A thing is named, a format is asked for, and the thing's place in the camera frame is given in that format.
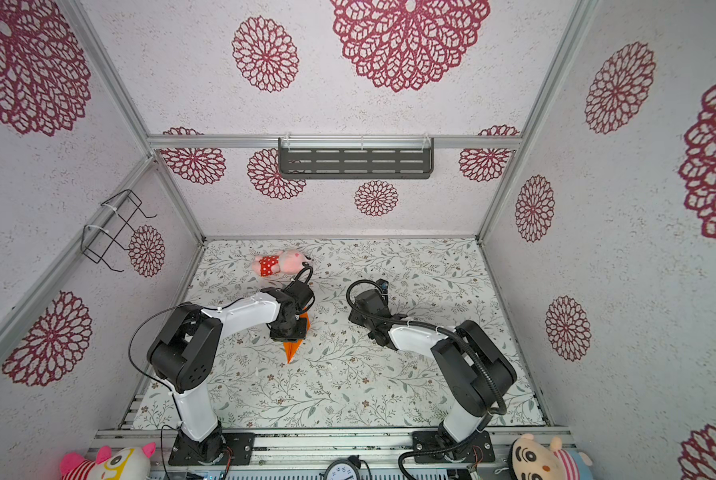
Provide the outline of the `orange square paper sheet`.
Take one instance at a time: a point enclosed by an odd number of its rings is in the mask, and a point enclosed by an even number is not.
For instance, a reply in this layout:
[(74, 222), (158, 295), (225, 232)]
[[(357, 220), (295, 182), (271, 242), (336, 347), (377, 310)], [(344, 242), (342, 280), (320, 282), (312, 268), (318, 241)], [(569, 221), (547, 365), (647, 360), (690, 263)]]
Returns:
[[(304, 319), (306, 321), (306, 329), (305, 331), (308, 332), (311, 327), (310, 318), (307, 313), (300, 316), (300, 320)], [(302, 345), (303, 340), (299, 339), (296, 341), (287, 341), (284, 343), (284, 351), (286, 354), (287, 363), (290, 364), (297, 351), (299, 350), (300, 346)]]

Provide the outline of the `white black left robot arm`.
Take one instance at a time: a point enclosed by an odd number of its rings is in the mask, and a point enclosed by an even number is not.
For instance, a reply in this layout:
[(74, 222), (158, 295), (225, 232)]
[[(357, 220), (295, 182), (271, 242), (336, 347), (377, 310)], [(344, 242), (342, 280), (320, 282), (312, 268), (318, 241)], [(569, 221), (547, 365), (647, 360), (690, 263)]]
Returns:
[(221, 341), (259, 325), (268, 327), (274, 341), (302, 340), (308, 329), (306, 314), (314, 303), (312, 293), (265, 288), (224, 307), (186, 302), (166, 311), (168, 318), (148, 350), (147, 361), (170, 390), (180, 430), (188, 439), (201, 443), (219, 429), (207, 379)]

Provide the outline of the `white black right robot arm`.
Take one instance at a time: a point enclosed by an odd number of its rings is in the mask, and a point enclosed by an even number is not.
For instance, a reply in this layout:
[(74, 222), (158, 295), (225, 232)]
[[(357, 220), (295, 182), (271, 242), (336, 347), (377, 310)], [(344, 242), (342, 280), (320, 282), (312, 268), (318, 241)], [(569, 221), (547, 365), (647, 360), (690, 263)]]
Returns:
[(392, 315), (383, 300), (350, 300), (349, 320), (369, 330), (380, 346), (431, 358), (455, 404), (442, 422), (447, 440), (460, 443), (508, 413), (506, 393), (517, 380), (507, 357), (474, 321), (446, 328)]

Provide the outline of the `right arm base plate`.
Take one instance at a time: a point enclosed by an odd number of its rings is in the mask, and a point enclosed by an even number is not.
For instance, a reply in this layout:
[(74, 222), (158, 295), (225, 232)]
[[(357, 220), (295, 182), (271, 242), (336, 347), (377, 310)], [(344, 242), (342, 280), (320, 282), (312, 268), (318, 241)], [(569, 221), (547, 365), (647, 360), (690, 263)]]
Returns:
[(474, 464), (496, 459), (495, 448), (486, 430), (476, 430), (461, 441), (452, 440), (443, 431), (418, 430), (412, 433), (412, 447), (414, 460), (420, 464)]

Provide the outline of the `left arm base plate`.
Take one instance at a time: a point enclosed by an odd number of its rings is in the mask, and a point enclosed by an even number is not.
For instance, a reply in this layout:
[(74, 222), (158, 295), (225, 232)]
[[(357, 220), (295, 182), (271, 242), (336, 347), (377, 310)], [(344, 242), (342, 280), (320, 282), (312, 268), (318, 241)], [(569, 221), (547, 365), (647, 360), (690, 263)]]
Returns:
[(212, 433), (198, 442), (179, 431), (167, 461), (169, 466), (246, 466), (250, 464), (254, 433)]

